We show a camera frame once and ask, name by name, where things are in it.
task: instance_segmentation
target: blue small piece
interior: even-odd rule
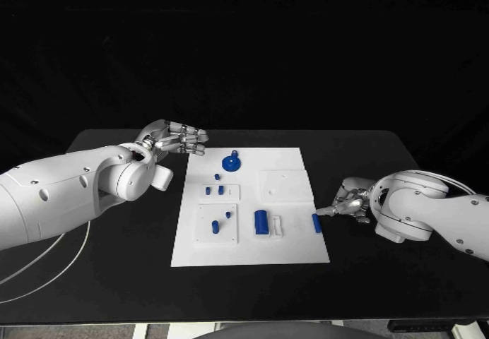
[[[241,161],[238,158],[238,151],[234,150],[231,155],[222,159],[222,168],[228,172],[235,172],[239,170],[241,167]]]
[[[255,211],[255,234],[268,234],[268,216],[265,210]]]
[[[216,220],[212,221],[212,233],[213,234],[219,233],[219,222]]]
[[[319,216],[317,214],[314,213],[313,214],[313,223],[314,223],[314,229],[316,229],[316,233],[321,233],[323,230],[320,228],[320,223],[319,223]]]

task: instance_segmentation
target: robotic hand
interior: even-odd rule
[[[469,195],[446,198],[448,187]],[[404,171],[378,182],[346,178],[330,207],[319,215],[352,215],[369,223],[371,207],[376,219],[375,233],[392,242],[428,240],[435,230],[459,251],[489,261],[489,196],[476,194],[453,179],[422,171]]]
[[[134,201],[151,185],[164,191],[169,154],[203,155],[206,131],[157,120],[133,143],[34,160],[0,175],[0,250],[55,237]]]

